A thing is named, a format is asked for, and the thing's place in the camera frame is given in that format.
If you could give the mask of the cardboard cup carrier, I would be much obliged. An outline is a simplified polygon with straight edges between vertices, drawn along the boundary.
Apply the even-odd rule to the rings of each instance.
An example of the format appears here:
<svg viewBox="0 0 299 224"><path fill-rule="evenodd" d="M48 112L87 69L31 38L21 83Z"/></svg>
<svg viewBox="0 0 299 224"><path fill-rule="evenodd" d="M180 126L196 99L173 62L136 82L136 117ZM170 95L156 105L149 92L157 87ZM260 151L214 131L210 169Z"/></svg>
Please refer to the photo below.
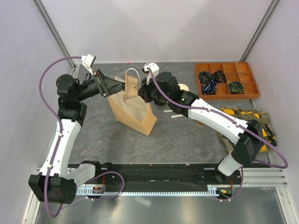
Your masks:
<svg viewBox="0 0 299 224"><path fill-rule="evenodd" d="M137 74L137 78L128 75L128 72L132 70ZM140 75L134 68L129 68L125 71L125 90L124 90L124 102L128 99L135 98L138 96L138 90L140 86Z"/></svg>

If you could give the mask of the stack of paper cups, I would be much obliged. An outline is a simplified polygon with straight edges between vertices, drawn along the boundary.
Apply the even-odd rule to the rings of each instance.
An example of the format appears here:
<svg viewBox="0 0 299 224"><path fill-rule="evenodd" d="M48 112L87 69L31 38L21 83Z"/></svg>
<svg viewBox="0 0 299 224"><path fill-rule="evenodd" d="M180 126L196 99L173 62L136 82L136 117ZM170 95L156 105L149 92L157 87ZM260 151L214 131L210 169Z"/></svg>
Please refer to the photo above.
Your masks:
<svg viewBox="0 0 299 224"><path fill-rule="evenodd" d="M185 84L178 84L180 87L180 90L182 91L189 91L189 87Z"/></svg>

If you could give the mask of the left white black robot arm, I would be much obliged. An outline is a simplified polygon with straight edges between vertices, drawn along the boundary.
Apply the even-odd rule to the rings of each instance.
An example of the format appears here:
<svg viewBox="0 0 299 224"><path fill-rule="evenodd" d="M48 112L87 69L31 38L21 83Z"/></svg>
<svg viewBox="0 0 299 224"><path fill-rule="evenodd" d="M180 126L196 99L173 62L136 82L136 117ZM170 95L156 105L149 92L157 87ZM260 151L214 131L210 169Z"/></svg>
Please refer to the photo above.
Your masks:
<svg viewBox="0 0 299 224"><path fill-rule="evenodd" d="M94 72L82 83L69 74L56 80L58 94L58 119L54 141L46 161L36 175L31 175L28 184L40 202L71 204L76 191L87 182L99 183L103 173L98 161L83 161L69 172L68 165L74 141L83 125L87 106L84 100L100 94L114 95L125 89L125 83Z"/></svg>

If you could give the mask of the single brown paper cup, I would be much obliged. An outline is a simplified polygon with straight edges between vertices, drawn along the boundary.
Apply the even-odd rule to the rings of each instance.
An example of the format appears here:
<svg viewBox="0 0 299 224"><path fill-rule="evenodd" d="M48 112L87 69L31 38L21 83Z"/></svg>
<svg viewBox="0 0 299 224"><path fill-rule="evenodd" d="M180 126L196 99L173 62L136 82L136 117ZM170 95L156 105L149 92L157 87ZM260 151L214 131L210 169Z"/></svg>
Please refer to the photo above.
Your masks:
<svg viewBox="0 0 299 224"><path fill-rule="evenodd" d="M199 126L206 126L204 123L200 122L200 121L196 121L197 125Z"/></svg>

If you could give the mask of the brown paper bag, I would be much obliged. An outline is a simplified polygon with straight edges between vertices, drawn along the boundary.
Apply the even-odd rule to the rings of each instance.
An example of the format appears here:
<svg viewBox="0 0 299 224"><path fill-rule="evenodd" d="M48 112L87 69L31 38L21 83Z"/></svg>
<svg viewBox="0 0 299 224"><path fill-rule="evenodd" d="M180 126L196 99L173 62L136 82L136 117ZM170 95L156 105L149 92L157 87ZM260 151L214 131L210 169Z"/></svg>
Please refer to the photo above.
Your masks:
<svg viewBox="0 0 299 224"><path fill-rule="evenodd" d="M140 96L124 99L126 93L120 91L108 97L115 119L148 136L157 121L151 105Z"/></svg>

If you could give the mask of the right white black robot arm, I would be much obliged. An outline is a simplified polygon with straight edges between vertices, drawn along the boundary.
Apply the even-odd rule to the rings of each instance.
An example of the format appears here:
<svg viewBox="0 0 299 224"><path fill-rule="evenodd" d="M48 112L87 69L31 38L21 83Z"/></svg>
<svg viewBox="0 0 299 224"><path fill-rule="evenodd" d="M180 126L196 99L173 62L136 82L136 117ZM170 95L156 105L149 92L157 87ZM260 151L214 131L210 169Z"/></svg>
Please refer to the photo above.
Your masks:
<svg viewBox="0 0 299 224"><path fill-rule="evenodd" d="M233 151L220 161L214 171L218 183L226 183L242 166L252 165L263 146L262 125L258 121L232 117L209 105L198 95L181 90L177 79L170 72L155 76L148 68L145 73L148 76L142 80L138 95L146 103L154 101L159 105L168 105L174 113L211 127L234 144Z"/></svg>

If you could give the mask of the stack of black lids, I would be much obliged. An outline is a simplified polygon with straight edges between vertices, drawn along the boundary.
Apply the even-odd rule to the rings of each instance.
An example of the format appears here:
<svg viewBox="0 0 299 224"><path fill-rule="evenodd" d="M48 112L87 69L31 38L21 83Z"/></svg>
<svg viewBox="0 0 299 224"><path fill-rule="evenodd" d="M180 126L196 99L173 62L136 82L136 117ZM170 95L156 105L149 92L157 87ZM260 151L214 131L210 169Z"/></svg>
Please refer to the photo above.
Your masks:
<svg viewBox="0 0 299 224"><path fill-rule="evenodd" d="M164 101L164 100L154 100L154 103L159 105L159 106L163 106L163 105L168 104L167 101Z"/></svg>

